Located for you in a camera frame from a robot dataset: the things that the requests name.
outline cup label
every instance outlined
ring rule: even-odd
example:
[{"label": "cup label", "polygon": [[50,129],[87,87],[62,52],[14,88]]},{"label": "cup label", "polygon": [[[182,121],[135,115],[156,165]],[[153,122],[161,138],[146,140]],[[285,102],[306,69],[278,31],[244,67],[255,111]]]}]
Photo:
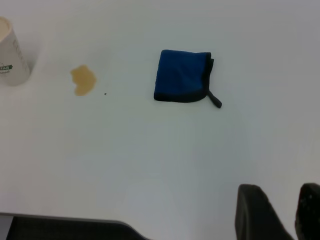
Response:
[{"label": "cup label", "polygon": [[0,74],[7,74],[10,73],[10,70],[13,68],[12,65],[6,65],[4,66],[2,63],[0,63]]}]

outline folded blue towel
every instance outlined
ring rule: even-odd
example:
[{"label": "folded blue towel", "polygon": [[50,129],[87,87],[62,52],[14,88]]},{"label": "folded blue towel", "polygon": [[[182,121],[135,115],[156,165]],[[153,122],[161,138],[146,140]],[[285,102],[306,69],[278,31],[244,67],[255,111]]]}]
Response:
[{"label": "folded blue towel", "polygon": [[163,50],[156,75],[154,99],[191,103],[209,96],[215,106],[222,103],[210,92],[210,73],[214,65],[210,52]]}]

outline white paper cup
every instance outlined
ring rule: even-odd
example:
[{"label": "white paper cup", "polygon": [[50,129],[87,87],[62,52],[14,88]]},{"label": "white paper cup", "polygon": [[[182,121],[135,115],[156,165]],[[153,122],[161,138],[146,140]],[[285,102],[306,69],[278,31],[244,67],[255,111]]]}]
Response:
[{"label": "white paper cup", "polygon": [[15,86],[27,81],[29,76],[30,70],[12,24],[0,16],[0,80]]}]

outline coffee stain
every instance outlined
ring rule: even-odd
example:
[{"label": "coffee stain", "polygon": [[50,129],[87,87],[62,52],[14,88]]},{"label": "coffee stain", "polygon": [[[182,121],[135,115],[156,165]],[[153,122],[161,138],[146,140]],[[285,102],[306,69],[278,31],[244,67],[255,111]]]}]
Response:
[{"label": "coffee stain", "polygon": [[71,72],[72,81],[76,84],[76,88],[74,90],[75,95],[84,96],[89,93],[96,84],[96,76],[90,71],[87,65],[81,65]]}]

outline white surface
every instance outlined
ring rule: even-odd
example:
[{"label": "white surface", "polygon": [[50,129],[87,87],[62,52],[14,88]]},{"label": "white surface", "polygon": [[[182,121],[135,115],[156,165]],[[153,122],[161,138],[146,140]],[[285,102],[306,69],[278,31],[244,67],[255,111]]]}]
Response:
[{"label": "white surface", "polygon": [[[320,183],[319,10],[315,0],[2,2],[34,68],[0,88],[0,212],[230,240],[238,186],[251,183],[295,237],[300,187]],[[153,100],[163,49],[212,52],[222,109]],[[98,79],[85,97],[70,75],[81,64]]]},{"label": "white surface", "polygon": [[12,216],[0,216],[0,240],[7,239],[12,220]]}]

